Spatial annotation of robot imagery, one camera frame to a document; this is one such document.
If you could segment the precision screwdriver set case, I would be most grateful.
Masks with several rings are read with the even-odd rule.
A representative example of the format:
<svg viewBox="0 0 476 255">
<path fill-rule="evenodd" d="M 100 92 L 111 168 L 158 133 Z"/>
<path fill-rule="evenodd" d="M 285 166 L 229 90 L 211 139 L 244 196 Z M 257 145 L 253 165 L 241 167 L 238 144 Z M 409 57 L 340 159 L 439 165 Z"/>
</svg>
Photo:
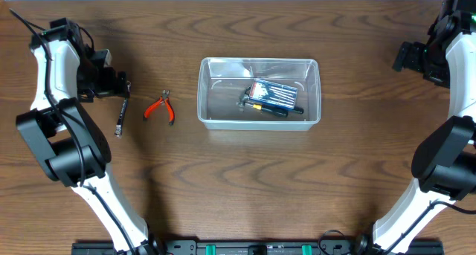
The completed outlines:
<svg viewBox="0 0 476 255">
<path fill-rule="evenodd" d="M 298 89 L 289 85 L 256 79 L 251 85 L 248 97 L 250 100 L 270 106 L 293 109 L 297 102 Z"/>
</svg>

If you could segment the small claw hammer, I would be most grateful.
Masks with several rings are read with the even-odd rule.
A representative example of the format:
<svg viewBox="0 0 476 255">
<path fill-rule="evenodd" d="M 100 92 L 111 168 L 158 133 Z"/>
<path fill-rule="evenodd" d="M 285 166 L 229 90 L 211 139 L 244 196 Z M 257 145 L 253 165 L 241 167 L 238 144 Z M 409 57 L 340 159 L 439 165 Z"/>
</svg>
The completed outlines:
<svg viewBox="0 0 476 255">
<path fill-rule="evenodd" d="M 248 103 L 253 103 L 250 101 L 249 99 L 249 93 L 250 93 L 250 90 L 251 90 L 251 87 L 247 87 L 240 95 L 239 97 L 239 100 L 237 102 L 237 105 L 240 107 L 240 108 L 244 108 L 244 103 L 245 102 L 248 102 Z M 288 111 L 288 114 L 289 112 L 294 112 L 294 113 L 297 113 L 297 114 L 303 114 L 304 113 L 304 109 L 299 107 L 299 106 L 295 106 L 293 109 L 285 109 Z"/>
</svg>

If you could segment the orange handled pliers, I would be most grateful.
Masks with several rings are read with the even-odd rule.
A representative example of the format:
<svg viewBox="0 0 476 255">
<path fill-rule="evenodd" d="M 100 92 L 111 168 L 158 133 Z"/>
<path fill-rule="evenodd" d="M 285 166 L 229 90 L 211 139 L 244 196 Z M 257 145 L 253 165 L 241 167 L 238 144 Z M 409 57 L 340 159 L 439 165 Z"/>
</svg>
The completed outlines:
<svg viewBox="0 0 476 255">
<path fill-rule="evenodd" d="M 173 107 L 170 103 L 170 91 L 169 90 L 163 90 L 161 96 L 157 101 L 152 103 L 150 106 L 146 108 L 143 114 L 143 120 L 148 120 L 150 115 L 161 105 L 164 104 L 167 108 L 168 114 L 169 114 L 169 121 L 168 124 L 172 126 L 175 123 L 175 112 L 173 110 Z"/>
</svg>

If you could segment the black yellow screwdriver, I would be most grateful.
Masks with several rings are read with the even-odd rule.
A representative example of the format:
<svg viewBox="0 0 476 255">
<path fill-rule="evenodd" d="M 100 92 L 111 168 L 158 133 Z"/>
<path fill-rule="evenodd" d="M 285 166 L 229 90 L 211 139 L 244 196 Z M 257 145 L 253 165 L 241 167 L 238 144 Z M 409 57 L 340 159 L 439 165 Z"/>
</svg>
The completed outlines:
<svg viewBox="0 0 476 255">
<path fill-rule="evenodd" d="M 245 102 L 244 106 L 259 110 L 267 114 L 272 114 L 275 117 L 288 117 L 288 111 L 274 106 L 261 105 L 256 103 Z"/>
</svg>

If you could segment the silver black wrench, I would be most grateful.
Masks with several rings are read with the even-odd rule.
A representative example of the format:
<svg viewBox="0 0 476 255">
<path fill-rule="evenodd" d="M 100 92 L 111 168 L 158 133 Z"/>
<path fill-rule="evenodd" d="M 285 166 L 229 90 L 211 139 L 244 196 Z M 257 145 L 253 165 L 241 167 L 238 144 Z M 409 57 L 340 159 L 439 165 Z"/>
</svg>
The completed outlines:
<svg viewBox="0 0 476 255">
<path fill-rule="evenodd" d="M 119 114 L 119 117 L 118 117 L 118 121 L 117 121 L 116 127 L 115 127 L 115 136 L 118 137 L 118 138 L 121 138 L 122 134 L 123 134 L 123 123 L 124 123 L 124 119 L 125 119 L 125 116 L 126 116 L 126 110 L 127 110 L 128 104 L 129 104 L 131 85 L 132 84 L 131 84 L 130 81 L 126 82 L 126 96 L 125 96 L 125 99 L 123 101 L 121 111 L 120 111 L 120 114 Z"/>
</svg>

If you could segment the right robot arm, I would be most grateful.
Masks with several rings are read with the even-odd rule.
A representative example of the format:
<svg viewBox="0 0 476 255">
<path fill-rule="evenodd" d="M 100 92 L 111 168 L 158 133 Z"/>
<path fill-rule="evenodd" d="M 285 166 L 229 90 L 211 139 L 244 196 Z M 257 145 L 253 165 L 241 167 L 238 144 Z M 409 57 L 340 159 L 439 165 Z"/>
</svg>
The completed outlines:
<svg viewBox="0 0 476 255">
<path fill-rule="evenodd" d="M 352 254 L 443 254 L 441 242 L 417 234 L 445 208 L 471 214 L 455 203 L 475 193 L 475 155 L 465 151 L 475 144 L 475 0 L 443 0 L 428 36 L 403 42 L 393 69 L 448 88 L 448 118 L 416 148 L 408 188 Z"/>
</svg>

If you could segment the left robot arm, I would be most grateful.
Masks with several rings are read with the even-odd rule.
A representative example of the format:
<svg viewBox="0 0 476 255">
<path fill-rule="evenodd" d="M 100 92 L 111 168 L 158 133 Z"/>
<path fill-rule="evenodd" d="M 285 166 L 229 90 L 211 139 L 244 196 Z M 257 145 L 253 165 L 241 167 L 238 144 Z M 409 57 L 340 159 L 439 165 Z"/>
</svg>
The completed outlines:
<svg viewBox="0 0 476 255">
<path fill-rule="evenodd" d="M 126 73 L 111 66 L 107 49 L 86 44 L 86 30 L 67 18 L 48 29 L 23 22 L 31 31 L 36 58 L 36 95 L 16 128 L 52 181 L 71 188 L 108 231 L 112 254 L 162 254 L 147 222 L 127 201 L 112 173 L 105 135 L 83 107 L 96 98 L 129 99 Z"/>
</svg>

